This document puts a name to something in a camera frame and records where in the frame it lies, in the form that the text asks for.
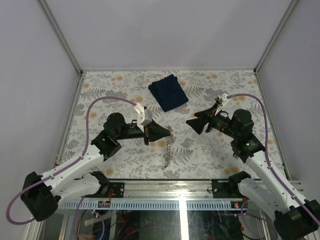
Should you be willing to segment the steel disc with keyrings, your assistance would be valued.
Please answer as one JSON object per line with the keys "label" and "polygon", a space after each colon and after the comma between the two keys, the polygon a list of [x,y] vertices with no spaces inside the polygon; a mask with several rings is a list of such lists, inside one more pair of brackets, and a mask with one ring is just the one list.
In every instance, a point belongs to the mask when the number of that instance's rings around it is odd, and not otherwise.
{"label": "steel disc with keyrings", "polygon": [[170,136],[165,137],[165,148],[164,148],[164,166],[163,169],[166,169],[170,166],[171,160],[173,158],[172,146],[174,143],[174,131],[173,128],[168,125],[167,129],[170,131]]}

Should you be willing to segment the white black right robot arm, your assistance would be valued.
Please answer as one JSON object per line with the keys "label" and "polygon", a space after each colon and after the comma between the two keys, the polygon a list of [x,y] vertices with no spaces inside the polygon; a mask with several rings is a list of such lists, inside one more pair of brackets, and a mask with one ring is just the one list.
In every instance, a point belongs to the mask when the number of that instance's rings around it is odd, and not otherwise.
{"label": "white black right robot arm", "polygon": [[197,134],[215,129],[232,138],[233,154],[255,172],[264,187],[242,171],[229,177],[228,192],[233,197],[243,195],[253,201],[271,219],[281,239],[298,240],[319,229],[320,204],[307,200],[267,159],[267,148],[253,134],[254,122],[248,110],[237,109],[229,118],[215,104],[195,113],[195,118],[186,124]]}

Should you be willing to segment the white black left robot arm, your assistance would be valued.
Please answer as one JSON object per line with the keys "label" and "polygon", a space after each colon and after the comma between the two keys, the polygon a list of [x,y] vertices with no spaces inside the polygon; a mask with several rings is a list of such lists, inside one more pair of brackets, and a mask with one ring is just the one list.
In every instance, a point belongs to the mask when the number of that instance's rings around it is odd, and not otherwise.
{"label": "white black left robot arm", "polygon": [[49,218],[59,206],[84,196],[105,197],[110,181],[101,171],[89,172],[113,157],[120,149],[120,140],[143,139],[144,144],[169,137],[171,132],[153,119],[141,116],[127,123],[121,113],[112,113],[103,130],[87,146],[85,153],[42,174],[31,172],[25,177],[20,199],[34,219]]}

